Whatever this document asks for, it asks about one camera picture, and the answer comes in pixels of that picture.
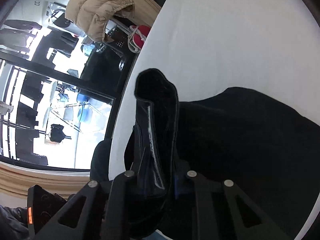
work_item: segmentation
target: window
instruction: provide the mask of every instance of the window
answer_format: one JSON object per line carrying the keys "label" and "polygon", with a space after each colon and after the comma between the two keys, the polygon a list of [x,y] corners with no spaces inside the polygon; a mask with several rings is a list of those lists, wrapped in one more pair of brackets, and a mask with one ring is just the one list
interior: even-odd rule
{"label": "window", "polygon": [[96,145],[112,137],[135,54],[113,21],[115,42],[100,50],[65,19],[68,1],[19,0],[0,30],[0,96],[13,106],[0,141],[15,165],[90,169]]}

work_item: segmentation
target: silver screw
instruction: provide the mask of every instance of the silver screw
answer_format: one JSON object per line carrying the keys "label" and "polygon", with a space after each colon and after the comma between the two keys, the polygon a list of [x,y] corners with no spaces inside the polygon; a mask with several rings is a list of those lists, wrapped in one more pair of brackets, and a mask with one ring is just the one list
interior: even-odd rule
{"label": "silver screw", "polygon": [[124,175],[125,175],[126,177],[132,177],[132,176],[134,175],[134,171],[126,171],[126,172],[124,173]]}
{"label": "silver screw", "polygon": [[195,176],[197,176],[197,173],[196,173],[195,171],[188,171],[188,172],[187,172],[187,175],[188,175],[189,177],[195,177]]}
{"label": "silver screw", "polygon": [[89,181],[89,183],[88,183],[88,186],[89,187],[96,187],[98,185],[98,182],[96,182],[95,180],[91,180],[91,181]]}
{"label": "silver screw", "polygon": [[224,182],[224,185],[226,185],[227,187],[232,187],[233,186],[233,181],[231,179],[227,179]]}

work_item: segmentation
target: white table surface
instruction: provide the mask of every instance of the white table surface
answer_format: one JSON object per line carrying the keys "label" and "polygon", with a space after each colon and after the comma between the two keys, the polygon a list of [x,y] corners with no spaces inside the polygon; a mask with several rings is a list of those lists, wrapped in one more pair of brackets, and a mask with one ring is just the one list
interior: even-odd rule
{"label": "white table surface", "polygon": [[135,80],[141,71],[160,69],[176,86],[180,101],[240,86],[271,96],[320,124],[319,52],[320,28],[302,0],[167,0],[123,97],[109,178],[125,170],[124,150],[135,123]]}

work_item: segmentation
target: beige puffer jacket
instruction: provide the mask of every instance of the beige puffer jacket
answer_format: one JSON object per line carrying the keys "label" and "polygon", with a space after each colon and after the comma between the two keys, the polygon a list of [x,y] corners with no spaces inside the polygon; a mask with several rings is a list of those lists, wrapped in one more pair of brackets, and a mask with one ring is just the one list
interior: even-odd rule
{"label": "beige puffer jacket", "polygon": [[94,42],[104,42],[108,20],[115,13],[132,18],[133,0],[70,0],[65,18],[77,25]]}

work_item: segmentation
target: orange sticker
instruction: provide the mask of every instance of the orange sticker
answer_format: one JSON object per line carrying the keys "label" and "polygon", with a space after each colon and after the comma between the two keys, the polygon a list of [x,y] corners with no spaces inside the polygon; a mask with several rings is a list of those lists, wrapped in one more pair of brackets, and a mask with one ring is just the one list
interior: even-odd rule
{"label": "orange sticker", "polygon": [[31,207],[28,208],[28,215],[29,215],[29,224],[32,224],[32,212],[31,212]]}

